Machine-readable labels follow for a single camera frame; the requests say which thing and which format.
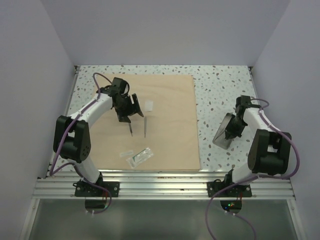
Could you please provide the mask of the metal instrument tray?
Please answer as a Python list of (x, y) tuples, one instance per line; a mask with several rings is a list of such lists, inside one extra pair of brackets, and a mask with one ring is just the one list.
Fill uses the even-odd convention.
[(225, 128), (229, 128), (229, 122), (232, 118), (232, 115), (233, 114), (231, 113), (227, 113), (225, 115), (212, 141), (214, 145), (224, 150), (227, 150), (230, 147), (231, 142), (234, 139), (234, 138), (230, 140), (225, 139)]

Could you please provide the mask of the white gauze pad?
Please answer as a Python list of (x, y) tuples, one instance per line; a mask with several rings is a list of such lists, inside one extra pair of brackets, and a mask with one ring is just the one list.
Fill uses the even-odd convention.
[(154, 102), (152, 100), (146, 100), (144, 104), (144, 110), (146, 112), (152, 112), (153, 106), (154, 106)]

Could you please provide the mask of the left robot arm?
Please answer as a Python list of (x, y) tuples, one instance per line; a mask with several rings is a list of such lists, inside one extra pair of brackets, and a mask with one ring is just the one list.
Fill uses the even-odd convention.
[(87, 192), (95, 197), (103, 193), (104, 184), (99, 181), (101, 173), (90, 158), (90, 128), (112, 109), (120, 123), (131, 124), (130, 117), (135, 114), (143, 117), (137, 95), (130, 95), (129, 91), (130, 85), (126, 80), (114, 77), (110, 85), (98, 87), (92, 100), (80, 110), (57, 118), (53, 140), (55, 156), (49, 171), (51, 176), (56, 173), (54, 167), (61, 157), (75, 167), (83, 181), (88, 182)]

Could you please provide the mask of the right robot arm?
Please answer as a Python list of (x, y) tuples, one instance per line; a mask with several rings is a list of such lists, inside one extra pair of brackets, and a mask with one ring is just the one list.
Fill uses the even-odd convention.
[(227, 149), (233, 139), (240, 138), (249, 127), (254, 138), (247, 156), (247, 163), (230, 170), (223, 180), (223, 192), (235, 196), (241, 185), (249, 185), (255, 178), (283, 175), (288, 169), (291, 151), (291, 135), (275, 127), (259, 104), (249, 96), (236, 99), (235, 114), (227, 113), (221, 125), (221, 147)]

